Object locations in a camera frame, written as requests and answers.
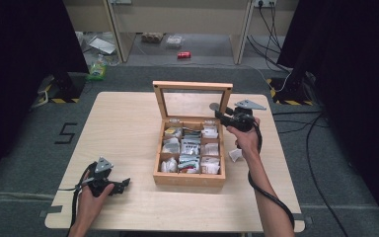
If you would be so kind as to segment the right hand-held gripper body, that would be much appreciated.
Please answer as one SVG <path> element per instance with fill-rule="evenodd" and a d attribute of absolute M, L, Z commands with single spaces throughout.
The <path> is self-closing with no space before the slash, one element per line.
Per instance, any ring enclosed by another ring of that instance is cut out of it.
<path fill-rule="evenodd" d="M 224 126 L 233 126 L 243 132 L 249 131 L 252 129 L 255 121 L 253 110 L 265 110 L 265 107 L 248 99 L 237 102 L 232 116 L 224 114 L 230 118 L 230 122 L 222 124 Z"/>

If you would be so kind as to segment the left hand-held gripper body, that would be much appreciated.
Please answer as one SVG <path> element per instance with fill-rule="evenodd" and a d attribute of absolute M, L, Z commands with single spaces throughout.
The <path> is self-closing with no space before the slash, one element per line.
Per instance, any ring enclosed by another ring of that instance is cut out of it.
<path fill-rule="evenodd" d="M 86 185 L 91 190 L 95 198 L 99 197 L 105 188 L 111 183 L 108 179 L 114 165 L 104 157 L 100 157 L 97 162 L 91 165 Z"/>

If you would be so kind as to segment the wooden box with glass lid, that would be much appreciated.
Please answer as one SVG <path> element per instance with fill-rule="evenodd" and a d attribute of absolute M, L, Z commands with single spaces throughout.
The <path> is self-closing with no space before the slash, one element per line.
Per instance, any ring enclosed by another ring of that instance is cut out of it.
<path fill-rule="evenodd" d="M 228 105 L 233 86 L 228 83 L 155 81 L 153 89 L 161 114 L 160 141 L 157 148 L 153 178 L 158 185 L 222 187 L 226 180 L 226 162 L 223 127 L 209 108 L 220 105 L 222 114 Z M 218 175 L 177 174 L 160 171 L 161 146 L 164 131 L 171 126 L 188 126 L 202 129 L 204 124 L 215 124 L 219 132 L 221 170 Z"/>

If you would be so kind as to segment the person's right hand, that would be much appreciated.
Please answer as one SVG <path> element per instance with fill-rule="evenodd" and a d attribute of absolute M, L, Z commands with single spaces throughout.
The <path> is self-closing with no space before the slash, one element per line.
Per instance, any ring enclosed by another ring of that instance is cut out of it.
<path fill-rule="evenodd" d="M 260 139 L 254 128 L 252 128 L 250 131 L 242 132 L 233 126 L 228 126 L 227 130 L 235 135 L 235 144 L 240 147 L 243 157 L 246 160 L 258 159 L 260 157 Z"/>

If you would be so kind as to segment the person's left hand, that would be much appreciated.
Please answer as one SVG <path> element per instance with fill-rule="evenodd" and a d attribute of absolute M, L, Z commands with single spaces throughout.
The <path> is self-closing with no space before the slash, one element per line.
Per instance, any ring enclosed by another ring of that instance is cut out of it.
<path fill-rule="evenodd" d="M 90 226 L 100 214 L 103 205 L 114 188 L 113 184 L 107 185 L 103 192 L 95 197 L 88 185 L 83 185 L 78 197 L 76 225 Z"/>

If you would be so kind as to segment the white paper sachet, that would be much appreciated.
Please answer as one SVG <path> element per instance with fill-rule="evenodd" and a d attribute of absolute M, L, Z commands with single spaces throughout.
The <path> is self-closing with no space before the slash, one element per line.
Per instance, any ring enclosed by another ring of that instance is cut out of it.
<path fill-rule="evenodd" d="M 236 162 L 239 158 L 242 157 L 242 150 L 237 148 L 237 149 L 229 151 L 228 154 L 229 154 L 229 157 L 231 158 L 231 160 L 233 162 Z"/>

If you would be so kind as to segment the group of assorted tea sachets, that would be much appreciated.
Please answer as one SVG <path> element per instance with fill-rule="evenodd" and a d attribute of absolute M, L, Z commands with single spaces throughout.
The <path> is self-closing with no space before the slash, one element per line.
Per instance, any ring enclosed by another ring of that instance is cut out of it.
<path fill-rule="evenodd" d="M 162 140 L 160 171 L 218 175 L 221 170 L 218 137 L 215 124 L 204 124 L 202 129 L 168 127 Z"/>

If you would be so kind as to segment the stand base with striped tape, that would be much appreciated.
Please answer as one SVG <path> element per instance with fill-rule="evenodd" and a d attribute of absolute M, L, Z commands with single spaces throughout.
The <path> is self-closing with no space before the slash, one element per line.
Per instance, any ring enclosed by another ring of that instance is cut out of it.
<path fill-rule="evenodd" d="M 312 106 L 310 94 L 301 83 L 291 84 L 287 78 L 268 78 L 265 80 L 269 86 L 272 101 L 280 105 Z"/>
<path fill-rule="evenodd" d="M 85 86 L 85 76 L 69 74 L 66 80 L 55 79 L 48 75 L 38 87 L 38 104 L 78 103 Z"/>

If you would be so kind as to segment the clear plastic container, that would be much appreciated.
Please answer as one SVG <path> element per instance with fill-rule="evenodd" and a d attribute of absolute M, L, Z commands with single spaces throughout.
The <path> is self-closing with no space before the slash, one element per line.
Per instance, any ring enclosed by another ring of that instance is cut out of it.
<path fill-rule="evenodd" d="M 178 49 L 183 45 L 183 38 L 181 36 L 168 36 L 166 40 L 166 48 Z"/>

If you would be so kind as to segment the brown cardboard tray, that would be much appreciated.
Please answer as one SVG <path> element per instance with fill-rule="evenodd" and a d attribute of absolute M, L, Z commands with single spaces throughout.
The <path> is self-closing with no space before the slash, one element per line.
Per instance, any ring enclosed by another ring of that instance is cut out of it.
<path fill-rule="evenodd" d="M 163 33 L 143 33 L 141 40 L 148 43 L 160 43 L 163 39 Z"/>

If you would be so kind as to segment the beige wooden desk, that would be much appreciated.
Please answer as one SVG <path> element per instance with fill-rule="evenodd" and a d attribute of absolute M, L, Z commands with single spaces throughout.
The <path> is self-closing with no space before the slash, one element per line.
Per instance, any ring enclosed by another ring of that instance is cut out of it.
<path fill-rule="evenodd" d="M 266 36 L 276 26 L 287 34 L 300 0 L 276 0 L 255 8 L 254 0 L 62 0 L 77 32 L 110 32 L 121 62 L 138 33 L 226 35 L 233 60 L 242 62 L 246 37 Z"/>

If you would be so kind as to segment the green plastic bag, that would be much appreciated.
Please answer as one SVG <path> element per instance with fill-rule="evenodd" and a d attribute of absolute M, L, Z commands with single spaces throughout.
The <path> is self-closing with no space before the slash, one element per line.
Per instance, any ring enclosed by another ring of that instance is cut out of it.
<path fill-rule="evenodd" d="M 100 54 L 98 59 L 93 62 L 89 68 L 89 74 L 86 76 L 90 81 L 101 81 L 106 78 L 107 64 L 104 57 Z"/>

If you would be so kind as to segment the grey flat sheet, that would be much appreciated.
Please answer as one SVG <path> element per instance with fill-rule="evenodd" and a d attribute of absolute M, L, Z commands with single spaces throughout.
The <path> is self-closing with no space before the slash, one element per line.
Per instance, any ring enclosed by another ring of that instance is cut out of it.
<path fill-rule="evenodd" d="M 92 38 L 89 42 L 89 46 L 98 49 L 99 51 L 102 51 L 106 54 L 112 54 L 115 52 L 115 45 L 113 43 L 110 43 L 98 37 Z"/>

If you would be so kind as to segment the black curtain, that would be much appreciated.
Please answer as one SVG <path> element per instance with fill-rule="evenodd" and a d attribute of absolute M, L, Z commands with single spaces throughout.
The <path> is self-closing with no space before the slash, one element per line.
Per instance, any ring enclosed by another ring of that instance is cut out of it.
<path fill-rule="evenodd" d="M 88 71 L 63 0 L 0 0 L 0 160 L 9 151 L 38 86 L 64 87 Z"/>
<path fill-rule="evenodd" d="M 379 0 L 298 0 L 279 63 L 311 72 L 379 205 Z"/>

